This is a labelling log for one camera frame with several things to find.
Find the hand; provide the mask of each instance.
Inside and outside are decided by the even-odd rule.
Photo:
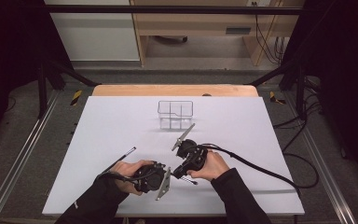
[[[139,168],[144,165],[151,165],[152,161],[138,161],[136,163],[126,163],[124,161],[118,161],[111,169],[112,173],[119,173],[120,175],[124,175],[126,177],[132,177]],[[118,188],[126,193],[133,193],[136,195],[142,195],[142,192],[135,189],[133,184],[128,181],[115,180]]]
[[[219,153],[208,149],[206,162],[202,169],[199,171],[189,170],[187,171],[187,174],[191,175],[192,178],[203,178],[211,181],[225,173],[227,170],[229,170],[229,167],[222,156],[220,156]]]

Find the wooden table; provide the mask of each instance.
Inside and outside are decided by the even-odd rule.
[[[93,96],[258,96],[254,86],[244,85],[100,85]]]

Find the white cabinet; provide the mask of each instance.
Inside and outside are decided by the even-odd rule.
[[[129,5],[128,0],[45,0],[47,5]],[[71,61],[139,61],[131,14],[51,13]]]

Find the transparent box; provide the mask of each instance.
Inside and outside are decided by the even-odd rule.
[[[159,101],[160,129],[185,130],[193,124],[192,101]]]

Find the person's arm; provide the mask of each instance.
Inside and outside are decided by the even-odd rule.
[[[119,161],[110,171],[124,176],[133,176],[135,171],[149,164],[153,164],[153,162],[126,163]],[[111,175],[102,175],[55,223],[110,223],[116,215],[118,205],[129,196],[129,193],[142,194],[130,182],[116,180]]]
[[[118,205],[128,196],[129,193],[118,188],[115,179],[103,176],[95,180],[55,223],[109,223]]]
[[[211,184],[225,203],[228,223],[271,223],[243,183],[237,169],[226,171],[213,179]]]
[[[187,174],[193,178],[211,181],[213,188],[225,204],[229,224],[270,223],[266,213],[257,204],[237,170],[229,169],[217,152],[209,150],[202,169],[188,171]]]

